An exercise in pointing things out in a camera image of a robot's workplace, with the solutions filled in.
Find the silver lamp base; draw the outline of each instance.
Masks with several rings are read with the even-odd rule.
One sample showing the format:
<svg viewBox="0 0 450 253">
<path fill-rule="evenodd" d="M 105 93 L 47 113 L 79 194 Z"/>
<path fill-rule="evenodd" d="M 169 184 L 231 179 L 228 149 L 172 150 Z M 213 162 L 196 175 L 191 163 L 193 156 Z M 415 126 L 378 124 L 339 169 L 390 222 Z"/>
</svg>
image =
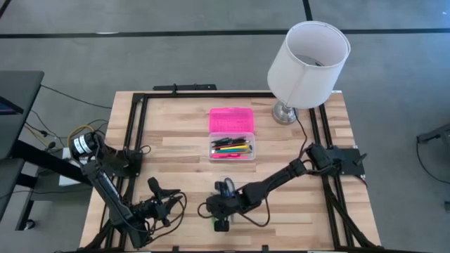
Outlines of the silver lamp base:
<svg viewBox="0 0 450 253">
<path fill-rule="evenodd" d="M 275 104 L 274 110 L 272 110 L 272 117 L 279 124 L 289 125 L 297 121 L 294 111 L 298 115 L 297 109 L 287 107 L 283 102 L 279 101 Z"/>
</svg>

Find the gray floor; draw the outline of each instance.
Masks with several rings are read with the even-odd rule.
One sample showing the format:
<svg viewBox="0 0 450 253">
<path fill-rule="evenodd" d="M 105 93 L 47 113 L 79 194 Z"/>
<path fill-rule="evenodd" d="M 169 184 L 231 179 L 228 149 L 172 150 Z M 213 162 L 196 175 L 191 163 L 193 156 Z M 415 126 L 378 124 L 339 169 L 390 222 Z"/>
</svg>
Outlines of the gray floor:
<svg viewBox="0 0 450 253">
<path fill-rule="evenodd" d="M 310 2 L 315 20 L 341 29 L 450 27 L 450 2 L 444 0 Z M 0 32 L 287 29 L 303 20 L 300 0 L 12 0 L 0 20 Z M 450 123 L 450 34 L 347 37 L 352 53 L 336 89 L 343 90 L 356 142 L 368 153 L 364 165 L 382 244 L 448 252 L 450 214 L 443 203 L 450 200 L 450 186 L 420 168 L 415 136 Z M 282 40 L 283 36 L 0 39 L 0 70 L 43 70 L 43 84 L 104 105 L 111 105 L 116 91 L 173 83 L 267 89 L 266 72 Z M 40 91 L 34 109 L 60 135 L 93 119 L 109 118 L 107 110 L 47 90 Z M 29 121 L 38 125 L 33 115 Z M 22 138 L 39 145 L 28 133 Z M 421 146 L 421 155 L 433 174 L 450 181 L 450 161 L 441 147 L 439 142 Z M 32 217 L 41 225 L 25 232 L 13 231 L 25 199 L 15 195 L 0 223 L 0 251 L 75 249 L 88 195 L 40 203 Z M 62 226 L 62 221 L 70 224 Z"/>
</svg>

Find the table lamp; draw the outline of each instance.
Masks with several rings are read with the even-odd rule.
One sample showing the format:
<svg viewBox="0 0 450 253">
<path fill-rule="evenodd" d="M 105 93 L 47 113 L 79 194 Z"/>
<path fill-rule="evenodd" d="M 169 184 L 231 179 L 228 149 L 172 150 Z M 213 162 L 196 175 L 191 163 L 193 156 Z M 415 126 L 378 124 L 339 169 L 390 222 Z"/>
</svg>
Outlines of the table lamp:
<svg viewBox="0 0 450 253">
<path fill-rule="evenodd" d="M 279 124 L 292 124 L 296 108 L 324 103 L 350 54 L 350 43 L 336 27 L 324 22 L 301 22 L 290 28 L 267 74 L 279 100 L 272 116 Z"/>
</svg>

